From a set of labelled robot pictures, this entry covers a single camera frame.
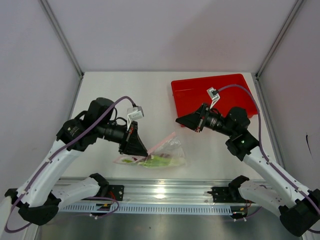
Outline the green white celery stalk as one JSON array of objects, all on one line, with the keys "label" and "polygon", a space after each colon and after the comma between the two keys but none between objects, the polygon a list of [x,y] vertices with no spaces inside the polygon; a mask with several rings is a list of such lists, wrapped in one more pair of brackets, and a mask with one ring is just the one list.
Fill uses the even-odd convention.
[{"label": "green white celery stalk", "polygon": [[135,163],[126,163],[123,162],[121,159],[120,163],[125,164],[125,165],[132,165],[132,166],[142,166],[145,168],[167,168],[167,167],[179,167],[182,166],[186,163],[186,160],[184,157],[179,157],[179,156],[173,156],[170,161],[165,161],[165,162],[135,162]]}]

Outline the clear pink-dotted zip bag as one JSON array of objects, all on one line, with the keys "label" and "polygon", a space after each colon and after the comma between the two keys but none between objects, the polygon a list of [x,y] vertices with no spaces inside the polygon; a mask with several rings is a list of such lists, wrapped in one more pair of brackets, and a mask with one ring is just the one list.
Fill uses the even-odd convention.
[{"label": "clear pink-dotted zip bag", "polygon": [[113,161],[118,165],[141,166],[149,169],[173,168],[186,164],[182,144],[173,132],[147,151],[147,156],[121,155]]}]

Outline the red toy lobster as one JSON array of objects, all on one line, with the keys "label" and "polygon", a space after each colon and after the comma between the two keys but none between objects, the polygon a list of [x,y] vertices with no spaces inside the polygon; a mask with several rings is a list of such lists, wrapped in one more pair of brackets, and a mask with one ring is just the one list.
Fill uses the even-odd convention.
[{"label": "red toy lobster", "polygon": [[126,156],[122,161],[125,163],[152,163],[152,162],[165,162],[170,161],[172,156],[170,154],[150,154],[148,156]]}]

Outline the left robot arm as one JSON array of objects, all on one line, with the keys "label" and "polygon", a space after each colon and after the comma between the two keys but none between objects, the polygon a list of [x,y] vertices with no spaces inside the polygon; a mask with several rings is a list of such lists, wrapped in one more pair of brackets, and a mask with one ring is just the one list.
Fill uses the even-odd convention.
[{"label": "left robot arm", "polygon": [[66,187],[57,188],[55,184],[71,163],[97,139],[118,144],[122,155],[148,155],[138,134],[137,121],[144,117],[142,107],[133,102],[127,109],[124,124],[118,124],[117,119],[112,118],[117,116],[116,105],[125,99],[130,98],[123,96],[112,101],[98,97],[93,100],[87,110],[63,124],[49,153],[31,177],[19,188],[6,191],[11,208],[18,208],[24,221],[42,226],[65,206],[80,200],[113,200],[109,182],[98,173]]}]

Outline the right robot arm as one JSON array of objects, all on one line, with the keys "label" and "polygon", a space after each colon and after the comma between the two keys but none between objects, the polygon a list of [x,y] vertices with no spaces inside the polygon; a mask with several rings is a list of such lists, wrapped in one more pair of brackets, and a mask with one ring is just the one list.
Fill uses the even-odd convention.
[{"label": "right robot arm", "polygon": [[239,176],[229,183],[228,196],[234,202],[250,200],[277,216],[288,232],[301,237],[320,220],[320,191],[311,190],[292,177],[264,152],[262,143],[249,131],[245,109],[233,107],[223,117],[204,103],[195,112],[178,117],[178,124],[195,132],[208,128],[228,137],[228,151],[255,170],[272,189]]}]

